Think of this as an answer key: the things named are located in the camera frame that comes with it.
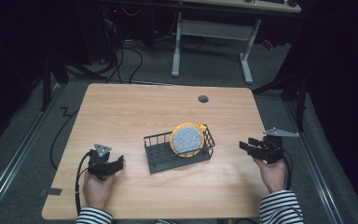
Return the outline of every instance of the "yellow round object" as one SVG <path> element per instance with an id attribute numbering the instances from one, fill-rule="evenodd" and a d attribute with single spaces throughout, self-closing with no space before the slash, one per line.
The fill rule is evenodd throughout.
<path id="1" fill-rule="evenodd" d="M 187 153 L 204 145 L 204 135 L 206 130 L 205 125 L 198 125 L 194 123 L 183 123 L 176 126 L 171 134 L 170 145 L 175 154 L 180 157 L 189 158 L 197 155 L 200 151 L 194 153 Z"/>

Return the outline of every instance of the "table top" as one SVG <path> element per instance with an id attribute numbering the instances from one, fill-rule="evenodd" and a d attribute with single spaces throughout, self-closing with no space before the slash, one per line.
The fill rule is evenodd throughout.
<path id="1" fill-rule="evenodd" d="M 201 103 L 201 95 L 209 101 Z M 211 159 L 150 174 L 144 137 L 185 122 L 208 125 L 215 142 Z M 257 217 L 268 191 L 239 141 L 261 139 L 263 131 L 249 89 L 91 84 L 51 186 L 62 193 L 47 197 L 42 216 L 76 218 L 77 166 L 99 143 L 112 147 L 110 161 L 125 159 L 106 207 L 116 219 Z"/>
<path id="2" fill-rule="evenodd" d="M 290 7 L 287 4 L 287 0 L 284 1 L 284 4 L 271 3 L 266 1 L 255 0 L 251 3 L 247 3 L 244 0 L 181 0 L 185 3 L 199 3 L 207 5 L 217 5 L 222 7 L 245 7 L 252 9 L 262 9 L 262 10 L 271 10 L 271 11 L 281 11 L 281 12 L 301 12 L 301 7 L 299 5 L 295 7 Z"/>

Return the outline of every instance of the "black and white striped shirt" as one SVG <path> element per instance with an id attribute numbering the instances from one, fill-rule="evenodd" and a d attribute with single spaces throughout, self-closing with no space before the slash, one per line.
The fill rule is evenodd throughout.
<path id="1" fill-rule="evenodd" d="M 103 210 L 84 207 L 76 224 L 110 224 L 112 218 L 112 215 Z M 264 197 L 260 203 L 260 223 L 303 223 L 296 195 L 290 190 L 280 190 Z"/>

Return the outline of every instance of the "hand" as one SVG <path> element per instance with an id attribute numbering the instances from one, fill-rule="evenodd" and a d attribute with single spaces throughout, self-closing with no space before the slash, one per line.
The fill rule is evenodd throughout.
<path id="1" fill-rule="evenodd" d="M 283 181 L 286 174 L 286 164 L 283 159 L 272 164 L 266 164 L 254 158 L 254 162 L 258 165 L 258 168 L 260 168 L 261 179 L 269 193 L 283 189 Z"/>
<path id="2" fill-rule="evenodd" d="M 114 174 L 102 181 L 88 171 L 85 173 L 83 193 L 89 207 L 104 209 L 110 198 L 114 180 Z"/>

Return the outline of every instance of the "black wire basket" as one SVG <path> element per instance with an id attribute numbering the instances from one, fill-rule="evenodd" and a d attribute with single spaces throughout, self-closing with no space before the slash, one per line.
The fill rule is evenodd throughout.
<path id="1" fill-rule="evenodd" d="M 147 162 L 150 174 L 189 165 L 199 161 L 210 160 L 213 155 L 214 140 L 206 126 L 203 133 L 203 147 L 195 148 L 180 154 L 171 149 L 170 139 L 172 132 L 160 133 L 144 137 Z"/>

